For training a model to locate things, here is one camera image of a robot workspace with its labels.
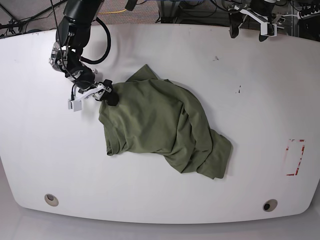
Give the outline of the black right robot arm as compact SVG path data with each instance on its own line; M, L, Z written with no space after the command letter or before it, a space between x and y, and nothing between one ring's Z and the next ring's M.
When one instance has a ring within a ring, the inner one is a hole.
M76 98L76 88L96 101L105 101L110 106L116 106L119 95L113 88L113 82L105 79L98 81L96 74L85 64L102 63L110 53L112 40L108 27L98 18L98 13L104 4L103 0L68 0L60 23L56 23L55 43L49 60L52 68L64 73L65 78L72 83L70 107L73 108L80 99ZM92 22L98 22L106 33L106 50L102 57L90 60L82 56L91 36Z

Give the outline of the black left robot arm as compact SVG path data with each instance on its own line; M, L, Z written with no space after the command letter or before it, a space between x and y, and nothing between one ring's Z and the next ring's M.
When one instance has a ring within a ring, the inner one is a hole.
M277 18L273 18L276 0L252 0L249 5L237 3L229 10L229 35L235 39L240 32L241 25L249 17L259 24L259 41L276 37L278 33Z

